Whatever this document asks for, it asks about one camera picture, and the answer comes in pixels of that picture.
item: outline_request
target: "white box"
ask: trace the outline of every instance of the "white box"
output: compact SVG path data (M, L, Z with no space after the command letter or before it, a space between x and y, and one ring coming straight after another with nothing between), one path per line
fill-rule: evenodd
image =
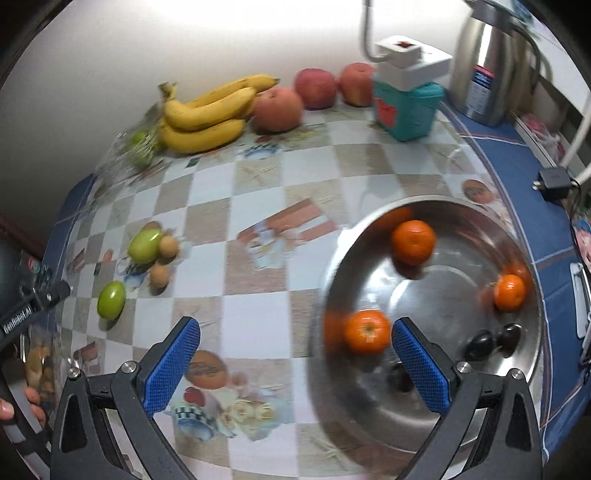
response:
M400 47L397 46L400 42L411 43L413 46L419 46L420 49L410 47L407 49L408 53L400 53ZM396 63L407 62L409 64L407 67L400 67L389 61L378 63L378 79L403 92L408 92L446 75L452 62L452 56L449 53L403 35L385 38L376 42L376 45L382 53L392 53ZM420 58L416 62L410 63L417 51L421 53Z

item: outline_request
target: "bunch of bananas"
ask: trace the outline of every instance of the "bunch of bananas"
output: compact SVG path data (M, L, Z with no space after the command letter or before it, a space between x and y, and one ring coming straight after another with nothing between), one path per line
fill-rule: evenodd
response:
M164 116L158 123L160 139L178 153L197 153L219 147L240 136L252 114L255 95L279 79L251 75L212 90L187 103L175 98L176 84L158 86Z

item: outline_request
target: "metal bolt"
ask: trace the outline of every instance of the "metal bolt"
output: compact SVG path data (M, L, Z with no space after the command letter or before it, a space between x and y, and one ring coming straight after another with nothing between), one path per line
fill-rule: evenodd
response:
M516 380L523 380L525 378L524 373L521 370L519 370L518 368L511 369L511 376L513 378L515 378Z
M121 371L124 374L132 374L137 368L138 364L133 360L129 360L128 362L125 362L123 365L121 365Z
M472 371L472 366L465 361L456 363L456 368L461 374L469 374Z
M68 378L70 380L75 380L78 377L80 377L80 369L76 367L70 367L68 369Z

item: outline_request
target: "white wall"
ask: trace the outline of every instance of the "white wall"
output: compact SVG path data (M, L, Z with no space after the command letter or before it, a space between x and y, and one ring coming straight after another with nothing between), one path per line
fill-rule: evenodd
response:
M455 50L461 0L375 0L374 39ZM191 99L251 73L362 61L362 0L74 0L0 91L0 211L46 241L67 192L121 129L179 82Z

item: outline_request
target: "metal bowl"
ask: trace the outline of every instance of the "metal bowl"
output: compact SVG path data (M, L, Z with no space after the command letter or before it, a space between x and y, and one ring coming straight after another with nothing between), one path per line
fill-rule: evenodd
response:
M426 264L409 268L392 260L391 233L409 218L424 220L437 235ZM529 273L529 293L516 313L492 304L494 283L508 266ZM391 381L400 365L392 348L376 357L353 356L342 330L350 314L379 309L391 322L408 316L448 356L463 359L467 342L482 329L495 333L509 323L522 327L516 351L473 363L476 370L505 375L521 369L530 380L540 349L541 300L531 266L502 225L469 202L441 196L412 197L372 213L344 231L325 273L319 313L311 336L312 381L325 382L345 424L390 448L414 453L439 415L430 412L410 385ZM476 439L483 411L477 411L463 445Z

